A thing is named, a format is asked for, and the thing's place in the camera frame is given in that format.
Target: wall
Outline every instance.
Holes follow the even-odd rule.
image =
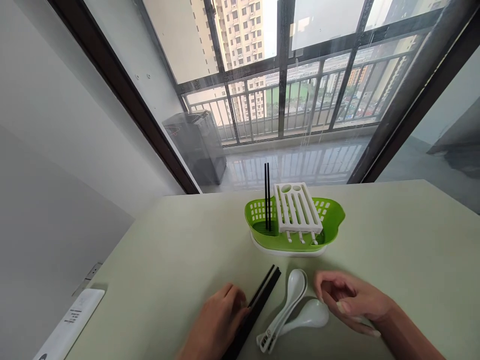
[[[45,0],[0,2],[0,49],[0,359],[31,359],[134,217],[183,191]]]
[[[433,146],[480,97],[480,47],[430,108],[412,136]]]

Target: balcony floor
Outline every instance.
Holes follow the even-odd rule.
[[[264,163],[270,183],[305,182],[309,186],[346,184],[370,136],[322,141],[292,147],[229,154],[221,185],[201,186],[204,193],[264,189]]]

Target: black chopsticks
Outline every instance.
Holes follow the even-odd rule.
[[[270,163],[264,164],[265,171],[265,229],[272,231],[272,210],[270,208]]]
[[[257,321],[265,306],[265,303],[275,287],[275,284],[282,274],[278,266],[272,273],[274,267],[275,265],[271,266],[270,270],[258,287],[255,295],[251,299],[250,304],[248,305],[251,308],[250,313],[246,316],[243,325],[240,327],[240,329],[238,329],[233,342],[230,344],[221,360],[235,360],[239,356],[240,351],[247,341],[255,322]]]

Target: left hand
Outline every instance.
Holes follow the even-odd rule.
[[[234,340],[245,315],[245,294],[228,283],[203,305],[177,360],[219,360]]]

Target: spoon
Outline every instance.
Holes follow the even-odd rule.
[[[262,353],[272,348],[271,342],[275,343],[277,340],[277,332],[280,330],[285,321],[292,313],[295,305],[302,299],[307,290],[306,275],[303,270],[294,269],[288,277],[286,302],[283,309],[278,313],[270,326],[266,329],[263,338],[260,341],[260,350]]]
[[[278,334],[285,335],[296,328],[322,328],[329,322],[329,308],[318,299],[310,299],[295,320],[286,324]]]

